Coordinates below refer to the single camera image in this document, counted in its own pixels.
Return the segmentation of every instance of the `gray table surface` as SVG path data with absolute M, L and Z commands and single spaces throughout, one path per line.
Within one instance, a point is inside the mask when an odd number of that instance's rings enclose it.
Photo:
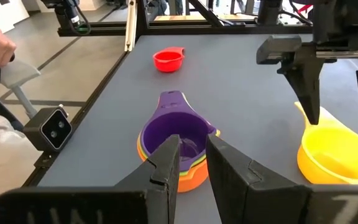
M 267 35 L 143 36 L 108 83 L 40 186 L 112 186 L 141 164 L 136 138 L 162 91 L 180 90 L 221 137 L 288 179 L 306 183 L 296 164 L 304 121 L 278 65 L 256 65 Z M 186 48 L 180 71 L 154 68 L 152 55 Z M 356 67 L 325 65 L 321 105 L 358 133 Z M 211 185 L 177 198 L 175 223 L 220 223 Z

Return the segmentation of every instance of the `yellow measuring cup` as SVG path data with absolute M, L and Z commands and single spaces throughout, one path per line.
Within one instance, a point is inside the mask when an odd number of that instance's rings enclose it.
M 298 151 L 298 167 L 312 184 L 358 184 L 358 134 L 320 107 L 318 125 L 303 113 L 305 132 Z

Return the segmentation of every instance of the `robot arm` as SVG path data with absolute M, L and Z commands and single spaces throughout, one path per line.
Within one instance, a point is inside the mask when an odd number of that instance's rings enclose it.
M 82 14 L 79 0 L 41 0 L 48 9 L 54 9 L 58 22 L 61 29 L 71 29 L 78 35 L 87 35 L 90 32 L 89 22 L 86 17 Z M 86 33 L 79 31 L 81 21 L 78 15 L 85 20 L 88 26 Z
M 277 73 L 283 74 L 292 86 L 309 122 L 318 124 L 319 74 L 323 64 L 338 58 L 358 58 L 358 0 L 293 1 L 313 4 L 313 41 L 302 43 L 299 35 L 271 36 L 257 51 L 257 63 L 280 62 Z

